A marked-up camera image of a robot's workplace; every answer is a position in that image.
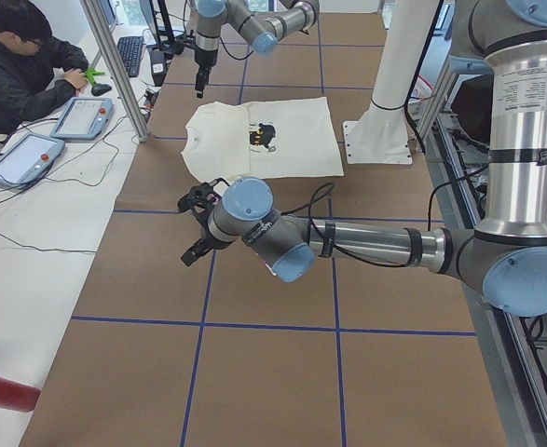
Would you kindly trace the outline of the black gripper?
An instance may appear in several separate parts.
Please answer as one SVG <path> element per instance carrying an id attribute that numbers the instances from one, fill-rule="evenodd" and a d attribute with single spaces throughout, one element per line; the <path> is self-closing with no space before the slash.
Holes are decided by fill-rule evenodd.
<path id="1" fill-rule="evenodd" d="M 229 234 L 217 226 L 212 212 L 202 212 L 198 221 L 201 225 L 201 240 L 195 242 L 182 254 L 181 260 L 185 266 L 192 265 L 211 250 L 222 250 L 229 246 Z"/>
<path id="2" fill-rule="evenodd" d="M 205 87 L 209 85 L 211 68 L 217 63 L 217 49 L 207 50 L 196 47 L 194 57 L 199 67 L 196 75 L 195 91 L 197 97 L 202 98 Z"/>

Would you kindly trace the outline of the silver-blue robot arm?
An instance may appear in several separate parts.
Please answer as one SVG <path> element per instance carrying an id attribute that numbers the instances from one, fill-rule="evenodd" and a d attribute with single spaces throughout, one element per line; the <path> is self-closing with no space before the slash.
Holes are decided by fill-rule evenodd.
<path id="1" fill-rule="evenodd" d="M 256 13 L 245 1 L 197 1 L 198 21 L 194 32 L 194 60 L 198 65 L 195 91 L 202 98 L 217 63 L 221 29 L 230 25 L 253 50 L 269 55 L 288 35 L 307 32 L 320 15 L 317 0 L 284 1 L 282 12 Z"/>
<path id="2" fill-rule="evenodd" d="M 324 291 L 315 258 L 334 256 L 350 291 L 395 280 L 434 294 L 429 278 L 407 278 L 420 266 L 504 312 L 547 313 L 547 102 L 530 117 L 537 141 L 514 132 L 494 150 L 490 211 L 478 230 L 406 227 L 431 216 L 431 179 L 409 152 L 403 101 L 433 9 L 399 7 L 386 32 L 374 16 L 326 15 L 305 45 L 271 58 L 230 39 L 243 57 L 228 86 L 240 102 L 192 115 L 183 156 L 200 187 L 182 200 L 202 226 L 186 259 L 227 253 L 217 284 L 201 270 L 182 275 L 174 293 L 183 303 L 211 291 L 241 300 Z"/>

